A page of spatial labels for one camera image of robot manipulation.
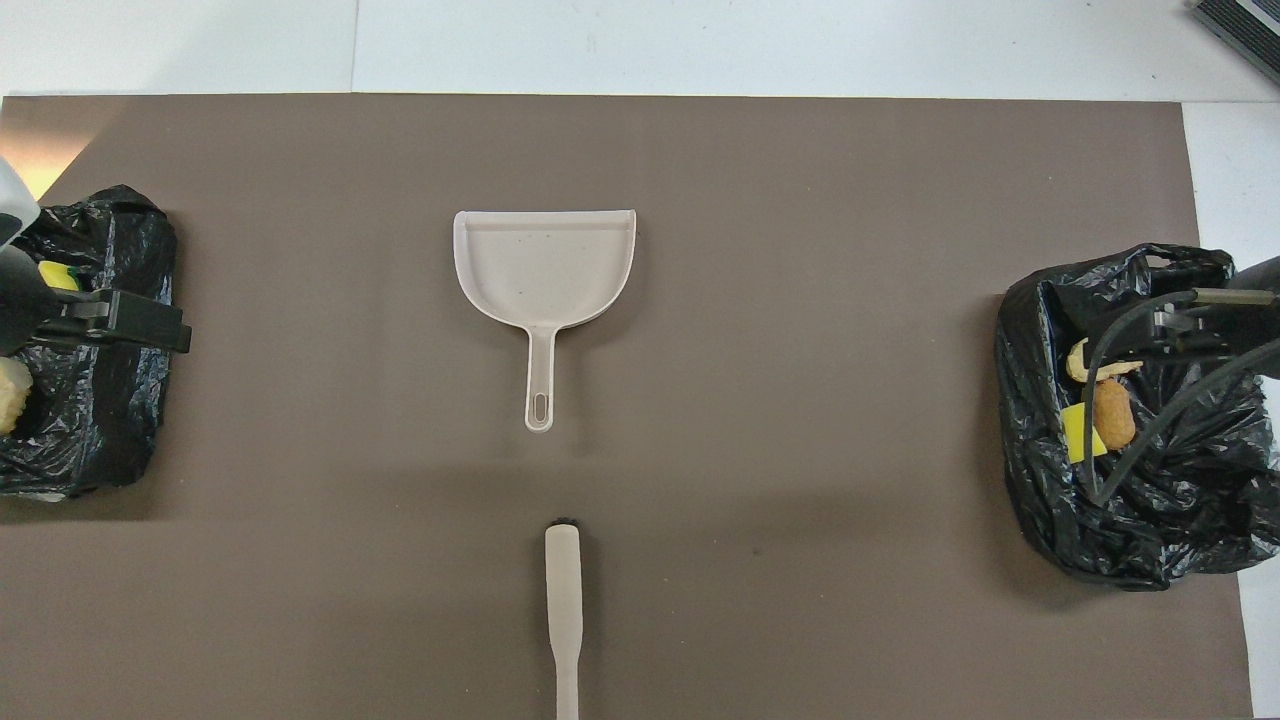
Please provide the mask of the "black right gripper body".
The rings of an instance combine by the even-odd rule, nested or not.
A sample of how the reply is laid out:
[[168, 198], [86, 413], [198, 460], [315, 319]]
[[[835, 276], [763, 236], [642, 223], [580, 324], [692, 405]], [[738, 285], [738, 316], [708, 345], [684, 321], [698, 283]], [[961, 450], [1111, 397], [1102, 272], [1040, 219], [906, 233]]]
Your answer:
[[1279, 337], [1279, 256], [1238, 272], [1226, 284], [1228, 290], [1268, 291], [1275, 300], [1267, 306], [1245, 305], [1231, 313], [1225, 338], [1231, 350], [1231, 357], [1242, 357], [1248, 352], [1277, 341]]

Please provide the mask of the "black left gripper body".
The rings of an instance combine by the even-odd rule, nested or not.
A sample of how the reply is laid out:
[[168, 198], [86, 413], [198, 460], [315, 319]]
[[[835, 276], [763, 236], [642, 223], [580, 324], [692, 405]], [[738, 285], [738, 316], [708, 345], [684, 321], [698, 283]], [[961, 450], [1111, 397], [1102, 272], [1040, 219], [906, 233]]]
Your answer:
[[1, 355], [12, 356], [29, 345], [101, 345], [90, 328], [99, 309], [93, 293], [51, 287], [27, 252], [12, 245], [3, 249]]

